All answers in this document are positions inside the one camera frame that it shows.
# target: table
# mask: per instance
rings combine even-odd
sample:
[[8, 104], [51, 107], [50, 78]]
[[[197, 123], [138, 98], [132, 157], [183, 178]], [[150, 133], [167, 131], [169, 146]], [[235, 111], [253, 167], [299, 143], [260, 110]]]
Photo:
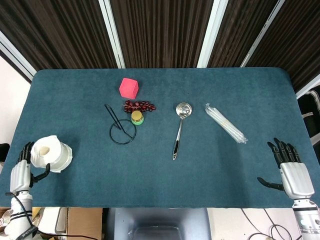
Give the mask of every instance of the table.
[[[113, 120], [121, 119], [122, 78], [139, 82], [137, 100], [157, 110], [144, 115], [133, 142], [114, 144]], [[175, 107], [192, 106], [182, 127], [178, 157], [172, 160], [179, 126]], [[248, 138], [236, 143], [205, 112], [211, 103]], [[0, 175], [0, 206], [10, 189], [10, 172], [25, 143], [57, 135], [73, 160], [50, 173], [30, 193], [34, 206], [283, 208], [283, 192], [263, 187], [257, 177], [280, 182], [267, 141], [296, 146], [320, 202], [320, 167], [288, 74], [280, 68], [66, 69], [39, 71], [30, 88], [12, 146]], [[32, 167], [37, 175], [44, 170]]]

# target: pink cube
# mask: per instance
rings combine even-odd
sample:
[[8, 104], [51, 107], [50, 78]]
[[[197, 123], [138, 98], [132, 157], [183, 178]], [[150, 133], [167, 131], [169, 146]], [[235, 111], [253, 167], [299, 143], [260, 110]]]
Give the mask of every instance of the pink cube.
[[138, 82], [130, 78], [123, 78], [119, 91], [121, 97], [135, 99], [139, 90]]

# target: toilet paper roll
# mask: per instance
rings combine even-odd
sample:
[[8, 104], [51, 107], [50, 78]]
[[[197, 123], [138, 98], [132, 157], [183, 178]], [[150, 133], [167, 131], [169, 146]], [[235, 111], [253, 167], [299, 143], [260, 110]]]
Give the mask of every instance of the toilet paper roll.
[[40, 138], [31, 149], [31, 163], [37, 168], [50, 164], [50, 171], [60, 173], [69, 166], [72, 149], [59, 141], [56, 135]]

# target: plastic wrap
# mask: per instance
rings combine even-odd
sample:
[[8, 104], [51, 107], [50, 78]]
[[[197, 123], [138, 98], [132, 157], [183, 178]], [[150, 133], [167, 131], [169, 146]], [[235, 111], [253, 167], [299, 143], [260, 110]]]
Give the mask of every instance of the plastic wrap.
[[248, 139], [228, 119], [225, 118], [215, 107], [209, 103], [205, 105], [206, 113], [213, 118], [238, 144], [246, 144]]

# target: cardboard box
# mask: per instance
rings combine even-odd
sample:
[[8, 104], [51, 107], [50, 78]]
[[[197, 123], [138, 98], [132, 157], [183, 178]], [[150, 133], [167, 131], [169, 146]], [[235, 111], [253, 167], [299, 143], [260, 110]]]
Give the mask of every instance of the cardboard box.
[[[69, 207], [66, 233], [83, 235], [98, 240], [102, 238], [102, 208]], [[88, 240], [83, 237], [67, 237], [67, 240]]]

